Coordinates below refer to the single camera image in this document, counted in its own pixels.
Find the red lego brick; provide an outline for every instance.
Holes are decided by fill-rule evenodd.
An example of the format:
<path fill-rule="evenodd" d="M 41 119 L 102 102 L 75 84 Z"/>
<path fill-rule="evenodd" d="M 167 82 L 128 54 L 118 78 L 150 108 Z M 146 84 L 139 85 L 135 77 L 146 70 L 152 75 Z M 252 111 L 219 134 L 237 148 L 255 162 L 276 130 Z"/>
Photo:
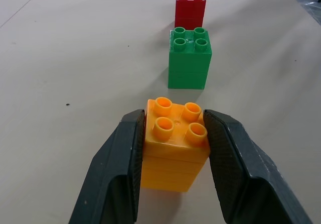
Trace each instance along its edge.
<path fill-rule="evenodd" d="M 206 0 L 176 0 L 175 18 L 203 18 Z"/>
<path fill-rule="evenodd" d="M 184 27 L 186 30 L 194 30 L 202 27 L 203 18 L 175 18 L 175 27 Z"/>

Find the green block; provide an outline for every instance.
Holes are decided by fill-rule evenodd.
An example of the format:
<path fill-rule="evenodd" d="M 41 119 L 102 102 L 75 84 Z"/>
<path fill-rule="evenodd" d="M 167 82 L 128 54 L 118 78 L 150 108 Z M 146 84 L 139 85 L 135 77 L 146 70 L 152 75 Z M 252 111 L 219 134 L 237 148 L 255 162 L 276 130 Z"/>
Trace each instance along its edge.
<path fill-rule="evenodd" d="M 186 31 L 176 27 L 171 31 L 169 72 L 207 73 L 211 57 L 210 38 L 204 28 Z"/>
<path fill-rule="evenodd" d="M 169 88 L 204 89 L 207 73 L 169 72 Z"/>

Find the orange lego brick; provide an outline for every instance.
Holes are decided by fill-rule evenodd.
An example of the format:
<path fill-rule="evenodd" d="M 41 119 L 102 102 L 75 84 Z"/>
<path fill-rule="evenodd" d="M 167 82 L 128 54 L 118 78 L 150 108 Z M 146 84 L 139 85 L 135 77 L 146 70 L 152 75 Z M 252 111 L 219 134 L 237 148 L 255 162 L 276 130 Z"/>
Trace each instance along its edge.
<path fill-rule="evenodd" d="M 210 147 L 202 109 L 192 102 L 149 99 L 146 107 L 141 186 L 188 191 L 202 169 Z"/>
<path fill-rule="evenodd" d="M 166 181 L 174 183 L 185 183 L 192 185 L 196 174 L 188 174 L 181 172 L 165 171 L 165 170 L 154 170 L 143 168 L 141 171 L 141 179 L 146 181 Z"/>
<path fill-rule="evenodd" d="M 210 154 L 202 109 L 195 103 L 149 99 L 143 155 L 204 164 Z"/>
<path fill-rule="evenodd" d="M 187 192 L 190 186 L 191 185 L 184 183 L 173 183 L 166 181 L 144 181 L 144 179 L 141 180 L 141 187 L 156 190 Z"/>
<path fill-rule="evenodd" d="M 203 164 L 180 160 L 164 159 L 145 155 L 143 158 L 142 167 L 150 168 L 153 170 L 165 170 L 172 172 L 197 174 L 202 169 Z"/>

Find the table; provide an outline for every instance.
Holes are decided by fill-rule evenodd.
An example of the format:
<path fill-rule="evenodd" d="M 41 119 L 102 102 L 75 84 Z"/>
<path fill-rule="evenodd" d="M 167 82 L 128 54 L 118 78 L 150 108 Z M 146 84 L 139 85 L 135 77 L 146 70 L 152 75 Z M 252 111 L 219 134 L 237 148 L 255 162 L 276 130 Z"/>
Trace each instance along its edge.
<path fill-rule="evenodd" d="M 28 0 L 4 1 L 2 23 Z M 1 223 L 67 223 L 94 154 L 158 96 L 242 122 L 320 220 L 320 26 L 295 0 L 208 0 L 206 88 L 173 90 L 174 3 L 31 0 L 0 28 Z M 142 189 L 137 223 L 224 223 L 209 163 L 188 193 Z"/>

